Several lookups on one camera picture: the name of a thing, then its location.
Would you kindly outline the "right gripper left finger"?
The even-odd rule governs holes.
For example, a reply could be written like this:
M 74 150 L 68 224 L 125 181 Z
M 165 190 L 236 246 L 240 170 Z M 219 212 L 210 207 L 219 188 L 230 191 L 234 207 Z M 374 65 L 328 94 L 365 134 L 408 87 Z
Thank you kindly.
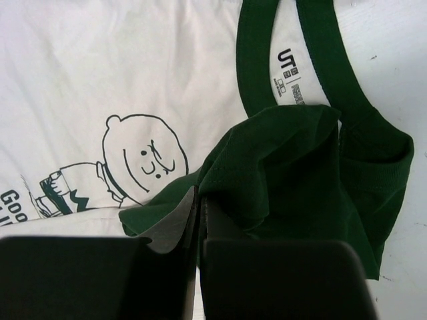
M 197 189 L 137 237 L 1 240 L 2 319 L 191 319 Z

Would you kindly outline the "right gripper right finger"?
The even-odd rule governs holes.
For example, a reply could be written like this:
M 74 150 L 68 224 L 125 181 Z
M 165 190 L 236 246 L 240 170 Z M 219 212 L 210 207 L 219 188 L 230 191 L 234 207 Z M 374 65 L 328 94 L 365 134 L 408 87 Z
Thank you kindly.
M 354 250 L 340 241 L 253 240 L 209 197 L 200 202 L 207 319 L 376 319 Z

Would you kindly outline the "white and green raglan t-shirt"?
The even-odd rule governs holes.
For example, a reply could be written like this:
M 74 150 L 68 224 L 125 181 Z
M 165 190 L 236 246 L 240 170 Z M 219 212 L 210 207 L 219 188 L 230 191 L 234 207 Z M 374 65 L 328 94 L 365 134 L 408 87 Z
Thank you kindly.
M 414 143 L 342 1 L 2 1 L 1 237 L 136 237 L 191 186 L 251 239 L 339 240 L 378 279 Z

